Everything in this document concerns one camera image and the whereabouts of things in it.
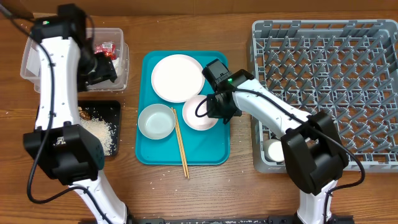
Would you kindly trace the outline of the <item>white napkin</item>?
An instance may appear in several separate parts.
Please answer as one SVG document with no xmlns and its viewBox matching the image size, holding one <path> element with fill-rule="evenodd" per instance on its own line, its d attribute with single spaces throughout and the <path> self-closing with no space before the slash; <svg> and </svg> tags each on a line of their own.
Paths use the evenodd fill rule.
<svg viewBox="0 0 398 224">
<path fill-rule="evenodd" d="M 113 67 L 114 67 L 114 70 L 116 72 L 117 77 L 120 76 L 120 74 L 121 74 L 121 72 L 120 72 L 120 68 L 121 68 L 120 58 L 118 57 L 118 58 L 112 60 L 112 63 L 113 63 Z"/>
</svg>

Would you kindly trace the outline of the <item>red snack wrapper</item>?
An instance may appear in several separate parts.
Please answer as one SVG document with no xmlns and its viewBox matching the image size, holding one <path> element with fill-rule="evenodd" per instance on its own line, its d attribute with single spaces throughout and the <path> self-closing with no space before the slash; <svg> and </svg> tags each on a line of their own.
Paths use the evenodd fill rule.
<svg viewBox="0 0 398 224">
<path fill-rule="evenodd" d="M 97 54 L 101 52 L 111 60 L 117 59 L 116 45 L 114 42 L 103 42 L 101 44 L 95 45 L 95 53 Z"/>
</svg>

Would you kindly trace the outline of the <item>brown food scrap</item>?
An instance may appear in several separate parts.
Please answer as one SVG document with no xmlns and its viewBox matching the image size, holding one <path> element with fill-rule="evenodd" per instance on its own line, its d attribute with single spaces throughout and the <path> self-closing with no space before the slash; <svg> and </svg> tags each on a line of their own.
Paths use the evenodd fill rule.
<svg viewBox="0 0 398 224">
<path fill-rule="evenodd" d="M 78 112 L 79 112 L 81 119 L 87 120 L 87 121 L 91 119 L 91 115 L 88 112 L 84 111 L 83 108 L 80 106 L 78 107 Z"/>
</svg>

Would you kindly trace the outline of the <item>grey-green small bowl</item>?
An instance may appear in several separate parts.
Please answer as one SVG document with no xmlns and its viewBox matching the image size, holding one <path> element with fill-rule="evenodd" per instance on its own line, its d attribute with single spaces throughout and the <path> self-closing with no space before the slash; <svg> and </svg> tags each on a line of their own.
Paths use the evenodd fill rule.
<svg viewBox="0 0 398 224">
<path fill-rule="evenodd" d="M 163 104 L 145 107 L 137 120 L 140 132 L 153 140 L 166 138 L 174 130 L 175 123 L 174 112 Z"/>
</svg>

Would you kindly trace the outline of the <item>pile of rice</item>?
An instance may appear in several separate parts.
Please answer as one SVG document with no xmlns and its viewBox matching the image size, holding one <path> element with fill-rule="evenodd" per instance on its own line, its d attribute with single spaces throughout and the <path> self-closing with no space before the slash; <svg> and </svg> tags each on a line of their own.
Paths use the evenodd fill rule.
<svg viewBox="0 0 398 224">
<path fill-rule="evenodd" d="M 110 156 L 116 150 L 116 125 L 108 123 L 99 118 L 83 120 L 80 118 L 81 125 L 91 134 L 96 136 L 103 146 L 105 156 Z"/>
</svg>

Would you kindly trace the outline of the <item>white cup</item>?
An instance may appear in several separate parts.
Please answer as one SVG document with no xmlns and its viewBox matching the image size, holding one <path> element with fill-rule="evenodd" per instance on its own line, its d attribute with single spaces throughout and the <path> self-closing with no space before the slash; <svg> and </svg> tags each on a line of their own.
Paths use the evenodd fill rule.
<svg viewBox="0 0 398 224">
<path fill-rule="evenodd" d="M 269 139 L 264 141 L 263 150 L 265 157 L 274 162 L 283 162 L 284 153 L 282 150 L 282 143 L 276 139 Z"/>
</svg>

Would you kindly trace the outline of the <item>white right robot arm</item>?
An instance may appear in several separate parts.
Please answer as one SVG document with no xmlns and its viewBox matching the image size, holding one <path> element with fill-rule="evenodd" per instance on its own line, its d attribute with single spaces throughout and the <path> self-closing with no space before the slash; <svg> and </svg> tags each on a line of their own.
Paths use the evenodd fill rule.
<svg viewBox="0 0 398 224">
<path fill-rule="evenodd" d="M 293 215 L 269 216 L 266 223 L 353 223 L 352 216 L 330 211 L 331 196 L 339 189 L 364 182 L 365 171 L 351 184 L 338 185 L 348 159 L 358 158 L 341 142 L 333 120 L 325 112 L 310 114 L 284 102 L 266 90 L 254 75 L 241 69 L 231 73 L 216 59 L 202 71 L 213 93 L 206 96 L 205 116 L 228 123 L 233 116 L 247 112 L 280 140 L 286 171 L 300 190 L 300 203 Z"/>
</svg>

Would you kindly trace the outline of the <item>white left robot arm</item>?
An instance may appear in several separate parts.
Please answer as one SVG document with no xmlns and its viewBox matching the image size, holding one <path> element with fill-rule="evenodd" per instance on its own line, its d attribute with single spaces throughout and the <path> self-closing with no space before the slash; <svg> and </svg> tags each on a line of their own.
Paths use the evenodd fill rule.
<svg viewBox="0 0 398 224">
<path fill-rule="evenodd" d="M 111 59 L 94 51 L 89 21 L 74 4 L 32 21 L 27 36 L 40 57 L 40 104 L 35 128 L 23 135 L 23 145 L 34 161 L 30 173 L 42 169 L 66 192 L 77 193 L 98 223 L 134 223 L 105 176 L 100 140 L 81 125 L 78 93 L 117 77 Z"/>
</svg>

